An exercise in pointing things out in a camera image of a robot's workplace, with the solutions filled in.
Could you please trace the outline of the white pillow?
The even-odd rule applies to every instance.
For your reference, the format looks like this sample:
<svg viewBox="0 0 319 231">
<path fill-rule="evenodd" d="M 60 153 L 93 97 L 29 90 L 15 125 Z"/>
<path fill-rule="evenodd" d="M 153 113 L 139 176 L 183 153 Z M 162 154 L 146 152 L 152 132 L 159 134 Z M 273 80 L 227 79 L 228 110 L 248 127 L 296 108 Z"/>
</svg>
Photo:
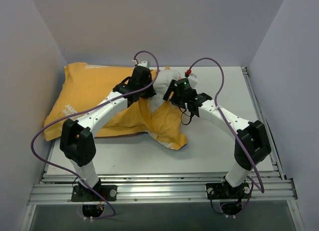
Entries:
<svg viewBox="0 0 319 231">
<path fill-rule="evenodd" d="M 181 79 L 181 74 L 176 69 L 164 69 L 159 72 L 159 75 L 153 84 L 156 95 L 149 98 L 150 111 L 152 114 L 164 104 L 165 100 L 163 99 L 163 96 L 167 92 L 170 82 L 179 79 Z"/>
</svg>

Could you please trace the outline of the yellow printed pillowcase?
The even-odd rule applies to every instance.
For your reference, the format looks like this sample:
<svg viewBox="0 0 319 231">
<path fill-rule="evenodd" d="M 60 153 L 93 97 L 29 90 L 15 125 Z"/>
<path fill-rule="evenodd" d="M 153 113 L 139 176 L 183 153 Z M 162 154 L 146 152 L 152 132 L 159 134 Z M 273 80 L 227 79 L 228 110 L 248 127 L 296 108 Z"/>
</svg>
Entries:
<svg viewBox="0 0 319 231">
<path fill-rule="evenodd" d="M 45 125 L 67 115 L 77 114 L 100 104 L 126 77 L 129 67 L 89 65 L 76 62 L 64 67 L 65 82 Z M 157 79 L 156 71 L 152 77 Z M 169 101 L 153 114 L 149 99 L 140 99 L 117 114 L 100 129 L 97 137 L 116 137 L 146 132 L 163 146 L 179 150 L 187 144 L 187 136 L 180 131 L 181 112 Z"/>
</svg>

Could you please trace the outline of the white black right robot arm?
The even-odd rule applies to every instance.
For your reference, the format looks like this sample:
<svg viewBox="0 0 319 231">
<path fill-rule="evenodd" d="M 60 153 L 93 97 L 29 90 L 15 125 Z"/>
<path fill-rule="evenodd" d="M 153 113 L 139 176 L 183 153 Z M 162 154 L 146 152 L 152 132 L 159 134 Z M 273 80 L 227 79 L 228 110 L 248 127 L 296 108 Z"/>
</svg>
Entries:
<svg viewBox="0 0 319 231">
<path fill-rule="evenodd" d="M 234 139 L 235 163 L 221 185 L 226 197 L 235 196 L 249 172 L 271 153 L 267 131 L 261 121 L 243 119 L 220 106 L 211 96 L 197 93 L 188 78 L 173 79 L 163 100 L 187 110 L 190 118 L 197 116 L 211 122 Z"/>
</svg>

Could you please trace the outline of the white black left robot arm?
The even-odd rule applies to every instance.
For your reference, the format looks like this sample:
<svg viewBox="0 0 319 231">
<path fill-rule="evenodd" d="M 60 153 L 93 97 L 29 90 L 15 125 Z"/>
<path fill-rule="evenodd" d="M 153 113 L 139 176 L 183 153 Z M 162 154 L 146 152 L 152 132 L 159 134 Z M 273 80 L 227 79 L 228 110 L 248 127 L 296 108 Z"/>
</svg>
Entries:
<svg viewBox="0 0 319 231">
<path fill-rule="evenodd" d="M 106 105 L 87 112 L 76 120 L 67 119 L 62 126 L 60 150 L 72 163 L 75 173 L 84 186 L 83 196 L 94 201 L 100 196 L 100 181 L 93 158 L 96 155 L 94 138 L 97 132 L 117 114 L 127 109 L 140 98 L 151 98 L 156 92 L 150 83 L 152 75 L 149 63 L 138 63 L 131 76 L 116 85 L 103 100 Z"/>
</svg>

